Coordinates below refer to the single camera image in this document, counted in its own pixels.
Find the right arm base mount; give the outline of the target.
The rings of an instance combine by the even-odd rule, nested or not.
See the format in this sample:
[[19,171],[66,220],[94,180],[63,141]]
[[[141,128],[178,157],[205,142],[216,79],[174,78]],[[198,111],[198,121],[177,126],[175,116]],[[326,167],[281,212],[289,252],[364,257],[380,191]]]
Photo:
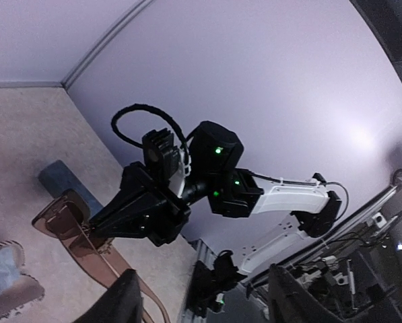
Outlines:
[[224,305],[220,296],[232,290],[247,278],[239,273],[239,268],[232,261],[233,251],[223,250],[208,268],[197,260],[189,283],[184,310],[190,310],[195,316],[206,318],[207,311],[218,313]]

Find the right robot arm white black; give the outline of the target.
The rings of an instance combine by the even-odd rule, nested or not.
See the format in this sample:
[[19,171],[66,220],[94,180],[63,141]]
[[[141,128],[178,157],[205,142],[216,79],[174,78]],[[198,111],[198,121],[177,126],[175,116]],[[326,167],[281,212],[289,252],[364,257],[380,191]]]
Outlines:
[[169,244],[201,199],[208,200],[212,213],[233,219],[287,211],[291,220],[280,222],[282,231],[276,238],[235,252],[239,271],[249,274],[294,242],[319,238],[332,228],[341,199],[321,175],[297,182],[239,168],[241,141],[211,121],[194,129],[188,147],[177,145],[174,136],[168,129],[143,136],[143,161],[124,168],[118,193],[89,221],[92,236]]

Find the newspaper print glasses case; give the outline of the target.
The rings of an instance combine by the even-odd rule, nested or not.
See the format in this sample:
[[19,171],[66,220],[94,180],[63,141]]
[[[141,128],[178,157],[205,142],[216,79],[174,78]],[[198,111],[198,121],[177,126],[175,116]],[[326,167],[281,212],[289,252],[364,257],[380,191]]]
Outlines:
[[19,316],[44,298],[44,287],[26,272],[25,265],[20,243],[0,242],[0,322]]

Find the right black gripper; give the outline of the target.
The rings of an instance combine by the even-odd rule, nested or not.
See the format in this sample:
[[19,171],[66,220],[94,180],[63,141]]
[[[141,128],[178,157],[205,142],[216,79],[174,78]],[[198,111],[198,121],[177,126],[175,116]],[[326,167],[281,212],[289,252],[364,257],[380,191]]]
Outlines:
[[125,167],[121,190],[90,220],[92,232],[104,238],[148,238],[156,245],[173,242],[191,211],[167,182],[153,178],[135,162]]

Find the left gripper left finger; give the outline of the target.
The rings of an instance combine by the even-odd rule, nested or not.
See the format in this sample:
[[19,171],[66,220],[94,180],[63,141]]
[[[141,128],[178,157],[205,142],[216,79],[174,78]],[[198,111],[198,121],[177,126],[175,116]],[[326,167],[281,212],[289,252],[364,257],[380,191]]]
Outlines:
[[142,322],[143,300],[137,273],[127,269],[75,323]]

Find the brown sunglasses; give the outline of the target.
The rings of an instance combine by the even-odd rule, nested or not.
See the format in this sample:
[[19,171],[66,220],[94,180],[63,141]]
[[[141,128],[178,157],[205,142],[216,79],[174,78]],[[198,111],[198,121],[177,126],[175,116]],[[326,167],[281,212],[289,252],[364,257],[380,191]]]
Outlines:
[[38,231],[58,239],[93,280],[109,288],[131,266],[109,239],[91,238],[90,209],[74,190],[66,190],[32,220]]

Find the blue-grey hard glasses case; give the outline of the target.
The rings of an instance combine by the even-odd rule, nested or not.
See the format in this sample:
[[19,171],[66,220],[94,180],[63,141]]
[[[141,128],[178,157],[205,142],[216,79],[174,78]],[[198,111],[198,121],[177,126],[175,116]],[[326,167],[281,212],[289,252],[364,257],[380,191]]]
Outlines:
[[69,189],[76,191],[90,208],[91,217],[103,208],[102,204],[61,160],[54,161],[41,170],[38,180],[53,198],[57,198]]

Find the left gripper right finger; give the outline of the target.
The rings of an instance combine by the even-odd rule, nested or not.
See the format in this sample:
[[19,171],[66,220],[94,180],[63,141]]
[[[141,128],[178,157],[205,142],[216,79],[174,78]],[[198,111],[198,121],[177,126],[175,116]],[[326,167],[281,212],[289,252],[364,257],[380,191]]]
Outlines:
[[268,276],[270,322],[355,322],[323,305],[284,267],[272,264]]

